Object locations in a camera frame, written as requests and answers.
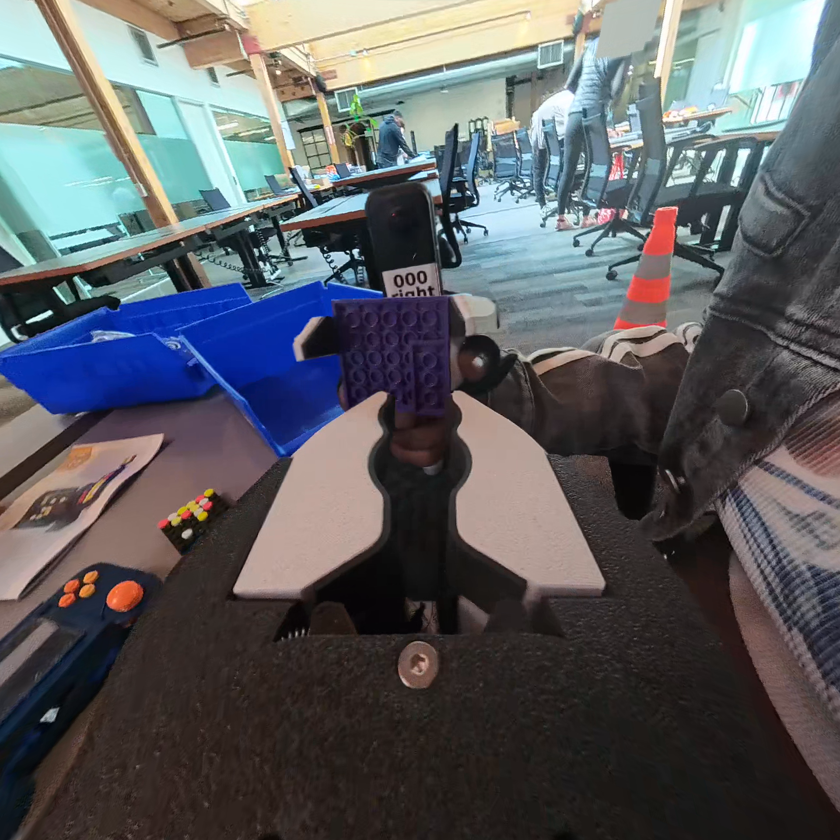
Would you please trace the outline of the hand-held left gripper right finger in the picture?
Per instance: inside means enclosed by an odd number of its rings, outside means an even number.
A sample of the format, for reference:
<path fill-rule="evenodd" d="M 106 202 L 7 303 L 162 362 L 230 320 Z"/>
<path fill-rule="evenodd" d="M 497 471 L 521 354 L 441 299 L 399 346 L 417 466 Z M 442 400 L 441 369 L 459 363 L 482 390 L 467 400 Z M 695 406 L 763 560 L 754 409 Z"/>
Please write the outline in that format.
<path fill-rule="evenodd" d="M 471 601 L 602 596 L 605 578 L 544 449 L 474 397 L 456 392 L 454 403 L 453 453 L 465 454 L 450 522 L 460 593 Z"/>

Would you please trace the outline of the group of black office chairs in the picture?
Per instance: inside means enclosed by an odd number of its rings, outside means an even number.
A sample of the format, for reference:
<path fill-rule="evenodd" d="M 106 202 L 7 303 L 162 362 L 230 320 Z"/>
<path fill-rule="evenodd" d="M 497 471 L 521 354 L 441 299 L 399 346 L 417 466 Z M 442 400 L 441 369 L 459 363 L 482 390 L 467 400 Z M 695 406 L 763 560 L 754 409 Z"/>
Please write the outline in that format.
<path fill-rule="evenodd" d="M 660 207 L 676 206 L 678 215 L 680 213 L 680 205 L 655 204 L 655 197 L 665 179 L 662 164 L 665 163 L 666 155 L 665 130 L 659 120 L 658 87 L 647 89 L 637 107 L 643 124 L 637 136 L 626 133 L 617 140 L 609 140 L 603 114 L 598 113 L 584 120 L 585 168 L 581 200 L 585 209 L 612 209 L 615 214 L 608 223 L 579 232 L 574 237 L 574 247 L 579 246 L 583 235 L 598 233 L 598 238 L 591 244 L 595 246 L 606 236 L 624 232 L 640 239 L 642 244 L 639 249 L 643 250 L 654 225 L 656 210 Z M 441 271 L 460 266 L 461 254 L 455 236 L 455 233 L 461 230 L 459 214 L 480 203 L 479 191 L 475 184 L 480 145 L 480 132 L 472 132 L 467 144 L 469 158 L 461 165 L 459 126 L 455 124 L 446 132 L 444 145 L 439 147 L 440 154 L 436 157 L 437 175 L 430 169 L 409 175 L 410 166 L 407 164 L 396 167 L 394 171 L 368 171 L 361 176 L 361 184 L 370 186 L 370 191 L 380 186 L 401 184 L 412 177 L 421 180 L 429 176 L 437 177 L 444 201 L 443 206 L 437 210 L 436 220 Z M 282 230 L 280 225 L 297 215 L 286 219 L 281 219 L 278 215 L 272 218 L 262 217 L 257 224 L 269 222 L 268 233 L 278 235 L 280 244 L 285 245 L 284 234 L 287 231 Z M 339 252 L 329 251 L 326 245 L 315 248 L 325 255 L 325 259 L 328 259 L 331 253 Z M 713 254 L 704 248 L 675 242 L 674 257 L 706 270 L 714 270 L 717 279 L 723 274 L 722 266 L 717 264 L 712 258 Z"/>

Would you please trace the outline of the blue plastic bin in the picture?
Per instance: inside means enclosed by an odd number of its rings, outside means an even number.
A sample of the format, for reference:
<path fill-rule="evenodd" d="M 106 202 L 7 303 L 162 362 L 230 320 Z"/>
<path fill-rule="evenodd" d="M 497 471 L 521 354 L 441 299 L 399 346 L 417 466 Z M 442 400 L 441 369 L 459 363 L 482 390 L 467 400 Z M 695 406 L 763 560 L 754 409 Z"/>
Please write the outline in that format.
<path fill-rule="evenodd" d="M 184 330 L 250 303 L 230 284 L 99 308 L 5 349 L 2 377 L 53 414 L 192 400 L 214 380 Z"/>
<path fill-rule="evenodd" d="M 340 358 L 299 362 L 294 339 L 333 302 L 382 293 L 315 281 L 184 327 L 182 342 L 279 457 L 341 414 Z"/>

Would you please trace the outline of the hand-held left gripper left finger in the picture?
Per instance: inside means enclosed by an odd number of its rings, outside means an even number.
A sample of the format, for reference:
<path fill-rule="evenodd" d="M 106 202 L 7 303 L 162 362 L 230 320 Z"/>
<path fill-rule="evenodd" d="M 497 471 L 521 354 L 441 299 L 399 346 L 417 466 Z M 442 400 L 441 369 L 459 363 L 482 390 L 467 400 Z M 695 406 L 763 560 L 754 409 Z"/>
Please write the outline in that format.
<path fill-rule="evenodd" d="M 385 544 L 390 513 L 375 455 L 387 402 L 373 394 L 294 454 L 234 583 L 236 598 L 311 602 Z"/>

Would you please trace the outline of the wooden top desk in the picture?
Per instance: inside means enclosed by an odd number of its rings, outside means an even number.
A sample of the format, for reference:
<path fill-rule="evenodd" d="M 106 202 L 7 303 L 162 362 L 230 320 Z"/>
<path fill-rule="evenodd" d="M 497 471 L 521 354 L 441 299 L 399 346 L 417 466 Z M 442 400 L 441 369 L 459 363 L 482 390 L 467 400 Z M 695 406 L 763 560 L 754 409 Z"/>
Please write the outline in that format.
<path fill-rule="evenodd" d="M 666 131 L 665 179 L 654 203 L 680 205 L 678 226 L 700 249 L 729 252 L 742 205 L 783 126 L 775 120 L 722 133 Z"/>
<path fill-rule="evenodd" d="M 5 271 L 1 275 L 2 291 L 20 291 L 26 286 L 54 287 L 75 277 L 87 277 L 97 272 L 102 274 L 106 285 L 120 282 L 148 268 L 193 253 L 202 246 L 201 235 L 223 239 L 234 237 L 246 227 L 257 224 L 262 217 L 272 218 L 281 214 L 300 196 L 299 192 L 289 192 Z"/>
<path fill-rule="evenodd" d="M 409 178 L 401 184 L 328 200 L 280 225 L 300 230 L 310 247 L 350 250 L 359 256 L 358 286 L 387 296 L 443 294 L 437 211 L 444 204 L 439 180 Z"/>

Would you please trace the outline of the person's right hand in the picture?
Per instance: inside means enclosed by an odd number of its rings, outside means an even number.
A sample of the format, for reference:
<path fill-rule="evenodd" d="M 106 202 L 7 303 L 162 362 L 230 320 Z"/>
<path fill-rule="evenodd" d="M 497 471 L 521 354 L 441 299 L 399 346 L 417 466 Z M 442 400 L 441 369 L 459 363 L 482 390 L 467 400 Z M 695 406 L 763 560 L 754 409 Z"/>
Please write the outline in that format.
<path fill-rule="evenodd" d="M 481 383 L 498 361 L 498 351 L 481 348 L 465 341 L 457 355 L 460 378 L 467 383 Z M 448 398 L 441 416 L 418 416 L 395 409 L 390 450 L 404 464 L 431 471 L 441 470 L 446 459 L 452 428 L 457 419 L 454 397 Z"/>

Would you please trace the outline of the small purple brick plate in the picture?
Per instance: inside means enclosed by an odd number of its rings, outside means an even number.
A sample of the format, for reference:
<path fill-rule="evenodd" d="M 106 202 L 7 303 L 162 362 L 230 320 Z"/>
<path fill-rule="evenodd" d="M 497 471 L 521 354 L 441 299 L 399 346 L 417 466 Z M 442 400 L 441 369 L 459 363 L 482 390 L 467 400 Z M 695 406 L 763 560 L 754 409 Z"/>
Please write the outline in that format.
<path fill-rule="evenodd" d="M 385 383 L 395 411 L 439 418 L 451 394 L 449 339 L 411 341 L 385 351 Z"/>

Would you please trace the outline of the white instruction booklet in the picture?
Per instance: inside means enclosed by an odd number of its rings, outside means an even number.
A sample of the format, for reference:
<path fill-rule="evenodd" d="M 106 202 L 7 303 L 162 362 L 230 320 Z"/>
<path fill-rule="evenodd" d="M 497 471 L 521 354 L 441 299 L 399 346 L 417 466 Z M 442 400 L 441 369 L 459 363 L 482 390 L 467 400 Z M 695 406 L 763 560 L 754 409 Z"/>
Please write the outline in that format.
<path fill-rule="evenodd" d="M 163 434 L 70 448 L 61 464 L 1 517 L 1 600 L 20 600 L 158 455 Z"/>

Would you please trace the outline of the person's grey denim jacket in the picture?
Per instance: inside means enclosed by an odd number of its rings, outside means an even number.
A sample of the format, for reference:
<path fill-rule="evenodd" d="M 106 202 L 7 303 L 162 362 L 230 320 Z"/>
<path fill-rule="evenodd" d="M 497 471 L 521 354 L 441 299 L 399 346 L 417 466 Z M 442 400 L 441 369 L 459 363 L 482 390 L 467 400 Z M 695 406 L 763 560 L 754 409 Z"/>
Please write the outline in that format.
<path fill-rule="evenodd" d="M 685 531 L 839 379 L 838 2 L 738 221 L 658 456 L 656 542 Z"/>

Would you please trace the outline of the large purple brick plate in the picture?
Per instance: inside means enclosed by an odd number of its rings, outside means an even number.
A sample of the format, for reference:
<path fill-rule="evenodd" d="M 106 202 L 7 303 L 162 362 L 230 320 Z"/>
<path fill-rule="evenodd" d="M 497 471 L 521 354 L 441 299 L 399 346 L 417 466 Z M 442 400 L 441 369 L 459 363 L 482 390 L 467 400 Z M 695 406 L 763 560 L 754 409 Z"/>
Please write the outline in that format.
<path fill-rule="evenodd" d="M 376 393 L 388 396 L 384 354 L 411 341 L 449 339 L 448 297 L 340 299 L 332 303 L 349 407 Z"/>

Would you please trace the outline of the orange traffic cone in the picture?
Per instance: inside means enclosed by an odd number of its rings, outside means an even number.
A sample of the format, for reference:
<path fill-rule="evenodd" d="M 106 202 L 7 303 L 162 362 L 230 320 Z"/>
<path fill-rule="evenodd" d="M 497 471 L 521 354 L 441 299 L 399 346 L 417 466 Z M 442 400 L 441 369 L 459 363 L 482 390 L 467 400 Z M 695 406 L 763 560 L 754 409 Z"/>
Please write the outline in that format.
<path fill-rule="evenodd" d="M 677 206 L 656 210 L 654 225 L 614 321 L 614 330 L 666 326 L 677 215 Z"/>

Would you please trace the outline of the black plate with coloured studs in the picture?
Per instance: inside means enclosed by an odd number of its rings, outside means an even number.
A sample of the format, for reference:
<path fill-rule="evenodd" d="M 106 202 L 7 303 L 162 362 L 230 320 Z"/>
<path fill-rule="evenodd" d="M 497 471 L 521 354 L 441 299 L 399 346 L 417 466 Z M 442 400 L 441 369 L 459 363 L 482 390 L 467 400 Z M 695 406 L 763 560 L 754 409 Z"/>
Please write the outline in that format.
<path fill-rule="evenodd" d="M 208 488 L 175 512 L 159 520 L 158 532 L 183 556 L 189 553 L 231 508 L 230 499 Z"/>

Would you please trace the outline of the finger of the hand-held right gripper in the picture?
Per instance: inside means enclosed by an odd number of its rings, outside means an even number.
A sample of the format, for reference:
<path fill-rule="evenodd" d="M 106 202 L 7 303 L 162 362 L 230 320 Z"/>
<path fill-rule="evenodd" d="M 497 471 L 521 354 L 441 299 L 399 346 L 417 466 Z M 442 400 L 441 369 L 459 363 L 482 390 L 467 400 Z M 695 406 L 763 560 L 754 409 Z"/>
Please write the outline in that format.
<path fill-rule="evenodd" d="M 450 296 L 450 337 L 490 335 L 500 328 L 497 304 L 471 294 Z"/>
<path fill-rule="evenodd" d="M 340 354 L 340 336 L 334 317 L 312 317 L 292 343 L 297 361 L 309 361 Z"/>

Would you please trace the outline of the person's printed white shirt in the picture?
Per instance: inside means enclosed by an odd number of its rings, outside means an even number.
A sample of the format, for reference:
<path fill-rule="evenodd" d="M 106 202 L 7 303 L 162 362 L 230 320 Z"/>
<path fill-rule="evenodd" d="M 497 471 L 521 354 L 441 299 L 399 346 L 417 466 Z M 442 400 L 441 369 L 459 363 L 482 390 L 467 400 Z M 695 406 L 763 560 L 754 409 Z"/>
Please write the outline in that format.
<path fill-rule="evenodd" d="M 742 640 L 799 754 L 839 806 L 839 398 L 800 416 L 716 503 Z"/>

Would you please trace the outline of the blue brick game console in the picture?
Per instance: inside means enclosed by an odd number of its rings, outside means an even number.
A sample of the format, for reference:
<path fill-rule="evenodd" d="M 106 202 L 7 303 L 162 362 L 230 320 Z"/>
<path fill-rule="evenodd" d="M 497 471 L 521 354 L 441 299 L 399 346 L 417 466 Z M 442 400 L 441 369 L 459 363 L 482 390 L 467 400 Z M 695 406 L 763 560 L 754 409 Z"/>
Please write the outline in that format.
<path fill-rule="evenodd" d="M 162 585 L 156 574 L 99 563 L 2 638 L 2 838 L 16 834 L 34 800 L 35 771 L 99 692 Z"/>

